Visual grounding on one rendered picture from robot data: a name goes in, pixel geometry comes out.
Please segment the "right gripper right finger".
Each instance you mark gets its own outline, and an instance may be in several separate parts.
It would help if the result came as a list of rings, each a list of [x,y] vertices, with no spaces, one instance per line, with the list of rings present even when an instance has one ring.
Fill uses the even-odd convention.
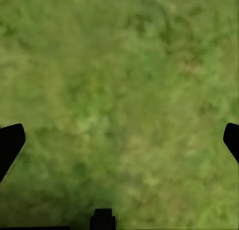
[[[227,123],[223,141],[239,163],[239,125]]]

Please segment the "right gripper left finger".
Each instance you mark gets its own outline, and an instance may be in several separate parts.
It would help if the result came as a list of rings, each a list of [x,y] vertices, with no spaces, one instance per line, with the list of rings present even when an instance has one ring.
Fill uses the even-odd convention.
[[[0,182],[26,141],[21,123],[0,129]]]

